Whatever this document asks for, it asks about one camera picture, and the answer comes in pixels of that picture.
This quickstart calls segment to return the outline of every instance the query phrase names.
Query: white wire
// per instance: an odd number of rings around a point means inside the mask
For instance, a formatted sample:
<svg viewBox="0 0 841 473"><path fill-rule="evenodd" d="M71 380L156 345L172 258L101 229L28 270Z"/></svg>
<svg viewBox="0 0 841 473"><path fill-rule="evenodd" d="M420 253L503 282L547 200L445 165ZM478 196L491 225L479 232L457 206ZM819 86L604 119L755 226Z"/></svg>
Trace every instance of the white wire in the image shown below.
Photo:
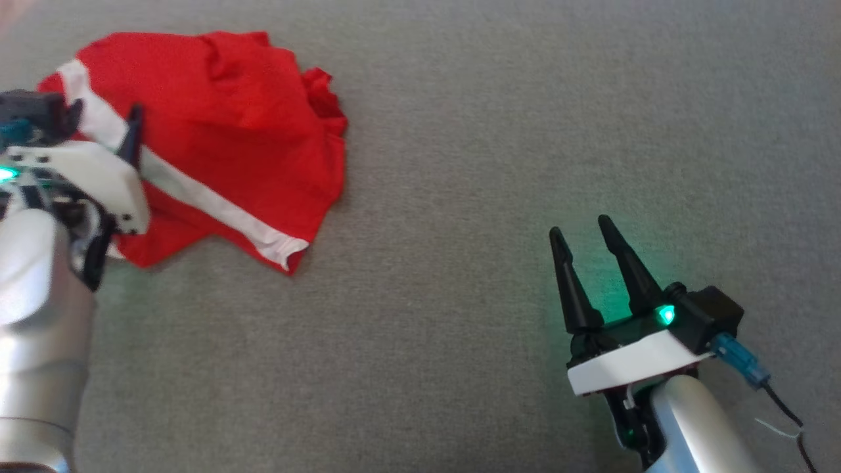
<svg viewBox="0 0 841 473"><path fill-rule="evenodd" d="M760 418L754 417L754 420L756 422L761 423L762 425L766 426L767 428L773 430L774 432L778 433L779 435L782 435L783 437L793 438L794 440L797 440L797 437L800 436L799 433L797 435L791 435L790 433L785 433L785 432L779 430L778 428L774 427L773 425L767 423L766 421L764 421Z"/></svg>

